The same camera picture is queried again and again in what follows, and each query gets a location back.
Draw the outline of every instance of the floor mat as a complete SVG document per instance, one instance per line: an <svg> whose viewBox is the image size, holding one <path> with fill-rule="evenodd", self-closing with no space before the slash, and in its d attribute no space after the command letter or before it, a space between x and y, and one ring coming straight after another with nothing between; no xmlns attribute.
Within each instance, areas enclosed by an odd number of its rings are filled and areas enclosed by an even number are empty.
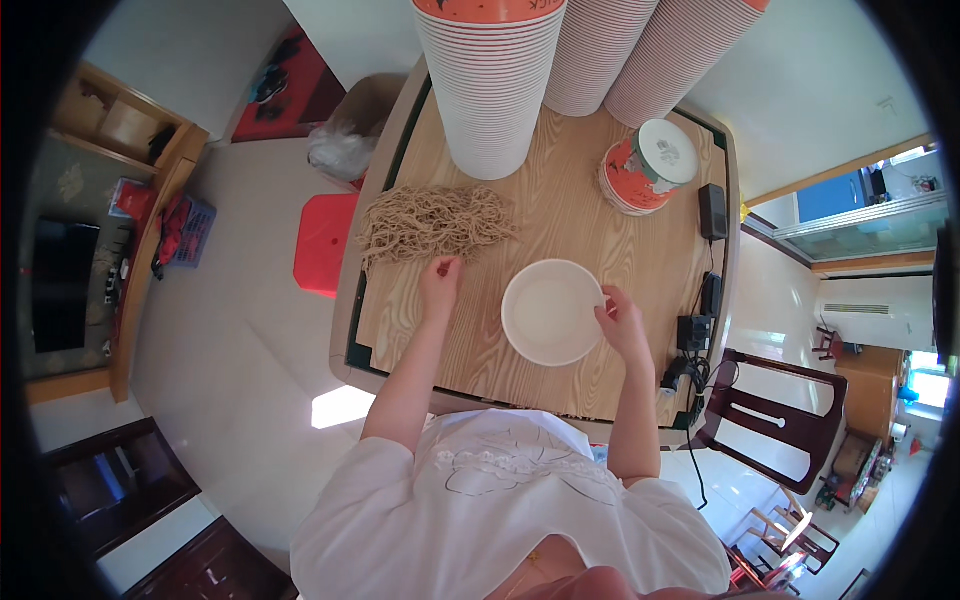
<svg viewBox="0 0 960 600"><path fill-rule="evenodd" d="M295 25L261 74L232 141L306 137L345 95L303 28Z"/></svg>

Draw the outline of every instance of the plastic basket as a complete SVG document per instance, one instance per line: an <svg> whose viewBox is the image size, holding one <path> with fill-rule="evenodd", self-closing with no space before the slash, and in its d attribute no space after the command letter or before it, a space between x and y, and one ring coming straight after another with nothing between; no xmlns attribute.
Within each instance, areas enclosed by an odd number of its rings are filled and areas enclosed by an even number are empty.
<svg viewBox="0 0 960 600"><path fill-rule="evenodd" d="M186 223L183 225L180 245L174 257L170 259L169 266L196 269L200 265L206 239L210 237L210 230L213 229L217 209L203 200L194 200L189 197L186 200L190 202L190 216L186 218Z"/></svg>

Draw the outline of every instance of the sunlight patch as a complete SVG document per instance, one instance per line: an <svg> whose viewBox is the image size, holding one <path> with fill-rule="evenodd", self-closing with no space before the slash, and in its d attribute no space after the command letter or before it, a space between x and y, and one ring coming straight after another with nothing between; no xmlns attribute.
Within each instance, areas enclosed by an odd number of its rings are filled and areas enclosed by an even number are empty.
<svg viewBox="0 0 960 600"><path fill-rule="evenodd" d="M345 385L333 392L313 398L313 415L310 424L317 429L326 429L352 420L364 419L373 404L373 394Z"/></svg>

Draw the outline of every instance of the woman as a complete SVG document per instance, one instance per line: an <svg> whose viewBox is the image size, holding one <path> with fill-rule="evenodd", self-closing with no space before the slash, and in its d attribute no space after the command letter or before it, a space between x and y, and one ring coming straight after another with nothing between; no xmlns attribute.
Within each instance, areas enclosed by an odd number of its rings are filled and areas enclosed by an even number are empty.
<svg viewBox="0 0 960 600"><path fill-rule="evenodd" d="M360 443L295 535L303 597L723 594L723 546L679 486L658 479L654 361L643 316L618 288L605 286L610 300L594 309L627 367L607 468L586 435L541 411L460 413L423 427L461 268L442 256L420 275L420 324Z"/></svg>

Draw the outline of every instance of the hand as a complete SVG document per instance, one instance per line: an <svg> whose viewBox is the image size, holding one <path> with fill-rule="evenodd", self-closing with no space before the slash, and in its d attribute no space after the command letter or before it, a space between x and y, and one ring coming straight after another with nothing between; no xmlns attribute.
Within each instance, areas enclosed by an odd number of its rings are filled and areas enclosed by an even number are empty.
<svg viewBox="0 0 960 600"><path fill-rule="evenodd" d="M459 256L437 256L420 274L420 300L423 302L421 323L449 323L460 289Z"/></svg>
<svg viewBox="0 0 960 600"><path fill-rule="evenodd" d="M654 360L643 328L643 313L623 290L614 285L602 286L609 296L606 306L596 306L593 314L607 342L623 357L627 369L653 370Z"/></svg>

